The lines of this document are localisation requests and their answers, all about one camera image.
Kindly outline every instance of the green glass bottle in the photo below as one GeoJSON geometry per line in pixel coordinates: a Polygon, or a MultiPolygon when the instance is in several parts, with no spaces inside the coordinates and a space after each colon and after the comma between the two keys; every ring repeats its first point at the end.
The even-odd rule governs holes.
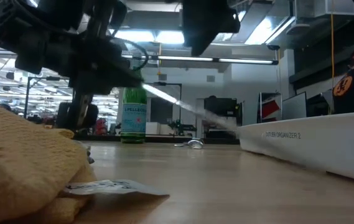
{"type": "MultiPolygon", "coordinates": [[[[142,77],[141,71],[136,75],[142,77]]],[[[144,143],[146,133],[146,90],[125,88],[123,94],[123,115],[121,119],[121,142],[144,143]]]]}

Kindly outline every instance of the desk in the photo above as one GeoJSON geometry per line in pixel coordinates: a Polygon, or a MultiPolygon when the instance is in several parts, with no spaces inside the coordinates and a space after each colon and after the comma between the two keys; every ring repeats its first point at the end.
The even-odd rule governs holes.
{"type": "Polygon", "coordinates": [[[354,223],[354,181],[302,170],[239,146],[88,142],[99,179],[131,179],[170,193],[97,196],[77,216],[97,223],[354,223]]]}

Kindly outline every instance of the orange logo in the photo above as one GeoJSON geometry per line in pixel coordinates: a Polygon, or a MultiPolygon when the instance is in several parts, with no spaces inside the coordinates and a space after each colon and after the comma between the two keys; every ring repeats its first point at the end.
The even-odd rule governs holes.
{"type": "Polygon", "coordinates": [[[333,96],[342,96],[344,95],[351,87],[352,77],[347,76],[341,79],[333,89],[333,96]]]}

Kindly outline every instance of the black monitor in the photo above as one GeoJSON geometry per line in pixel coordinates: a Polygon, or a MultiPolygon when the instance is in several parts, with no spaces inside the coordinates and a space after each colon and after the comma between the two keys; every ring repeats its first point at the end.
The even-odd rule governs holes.
{"type": "Polygon", "coordinates": [[[236,117],[238,110],[235,98],[215,98],[204,99],[204,109],[222,117],[236,117]]]}

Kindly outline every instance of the yellow towel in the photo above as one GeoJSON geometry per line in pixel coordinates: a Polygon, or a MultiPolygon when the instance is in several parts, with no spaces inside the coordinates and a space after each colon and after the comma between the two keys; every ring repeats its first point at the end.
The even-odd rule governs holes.
{"type": "Polygon", "coordinates": [[[62,189],[95,180],[81,145],[0,109],[0,222],[71,223],[89,197],[62,189]]]}

